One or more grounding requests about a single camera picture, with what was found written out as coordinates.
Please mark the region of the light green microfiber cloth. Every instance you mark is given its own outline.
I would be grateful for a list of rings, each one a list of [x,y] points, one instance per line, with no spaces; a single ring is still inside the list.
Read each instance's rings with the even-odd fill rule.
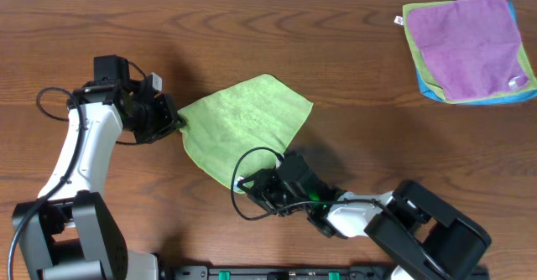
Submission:
[[[226,188],[232,180],[271,169],[304,125],[313,103],[276,77],[263,74],[178,110],[192,161]]]

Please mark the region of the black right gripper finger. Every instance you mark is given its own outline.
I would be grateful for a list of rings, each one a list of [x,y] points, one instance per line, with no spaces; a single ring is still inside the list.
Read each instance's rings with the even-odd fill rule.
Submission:
[[[244,185],[240,186],[239,189],[244,192],[253,203],[262,207],[261,201],[263,200],[263,191],[261,189],[256,187],[248,188]]]
[[[250,174],[248,176],[240,175],[237,177],[237,186],[254,186],[256,180],[258,179],[258,174]]]

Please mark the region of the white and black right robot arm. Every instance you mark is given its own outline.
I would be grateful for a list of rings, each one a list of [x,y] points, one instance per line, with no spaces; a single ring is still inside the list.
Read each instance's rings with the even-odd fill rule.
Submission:
[[[277,154],[272,168],[246,177],[234,172],[230,190],[263,218],[303,211],[326,237],[370,238],[395,261],[392,279],[468,279],[492,244],[476,221],[415,181],[359,195],[322,181],[298,153]]]

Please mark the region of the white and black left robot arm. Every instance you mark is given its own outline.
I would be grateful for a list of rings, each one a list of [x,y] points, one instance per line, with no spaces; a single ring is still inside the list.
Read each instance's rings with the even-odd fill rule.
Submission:
[[[6,275],[22,253],[32,279],[171,279],[158,255],[128,250],[103,199],[112,151],[122,132],[134,145],[185,126],[155,73],[132,79],[133,62],[115,54],[93,60],[94,78],[66,95],[68,132],[57,164],[34,201],[12,215]]]

